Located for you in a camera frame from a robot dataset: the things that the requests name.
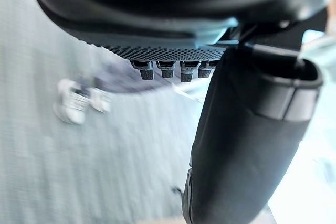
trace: perforated plastic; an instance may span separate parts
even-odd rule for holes
[[[223,48],[171,49],[151,47],[105,47],[128,60],[219,60]]]

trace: black pole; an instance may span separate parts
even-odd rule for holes
[[[313,114],[322,77],[304,60],[227,49],[192,148],[183,213],[192,224],[248,224],[285,174]]]

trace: white sneaker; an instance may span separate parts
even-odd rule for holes
[[[82,124],[90,101],[90,90],[69,79],[62,79],[57,84],[58,101],[54,112],[67,123]]]
[[[110,112],[111,93],[97,88],[91,88],[90,93],[91,93],[90,105],[94,109],[100,112]]]

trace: gray carpet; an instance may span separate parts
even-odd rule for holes
[[[202,105],[165,87],[118,94],[82,126],[52,111],[61,78],[115,56],[67,35],[36,0],[0,0],[0,223],[134,223],[181,214]]]

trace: black handle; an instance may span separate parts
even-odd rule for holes
[[[296,58],[228,49],[212,77],[186,184],[192,224],[248,224],[285,174],[313,114],[321,73]]]

